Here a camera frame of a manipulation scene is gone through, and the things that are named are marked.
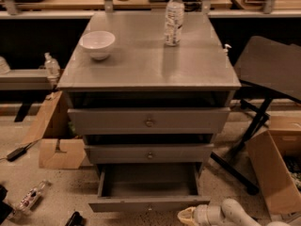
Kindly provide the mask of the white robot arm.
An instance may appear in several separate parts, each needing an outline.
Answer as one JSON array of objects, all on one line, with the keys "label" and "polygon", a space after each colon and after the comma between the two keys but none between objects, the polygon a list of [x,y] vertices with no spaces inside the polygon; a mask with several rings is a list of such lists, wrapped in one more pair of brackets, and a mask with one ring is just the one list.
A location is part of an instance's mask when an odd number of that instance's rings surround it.
[{"label": "white robot arm", "polygon": [[178,213],[186,226],[261,226],[234,199],[225,199],[220,206],[200,204]]}]

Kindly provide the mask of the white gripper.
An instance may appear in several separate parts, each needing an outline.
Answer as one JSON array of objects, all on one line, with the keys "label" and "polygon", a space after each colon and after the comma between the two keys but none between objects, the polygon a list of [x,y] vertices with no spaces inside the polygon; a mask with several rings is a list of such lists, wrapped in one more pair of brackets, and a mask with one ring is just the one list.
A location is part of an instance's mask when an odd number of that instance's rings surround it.
[{"label": "white gripper", "polygon": [[178,220],[185,226],[218,226],[223,221],[224,216],[220,206],[201,204],[188,207],[180,211],[177,215]]}]

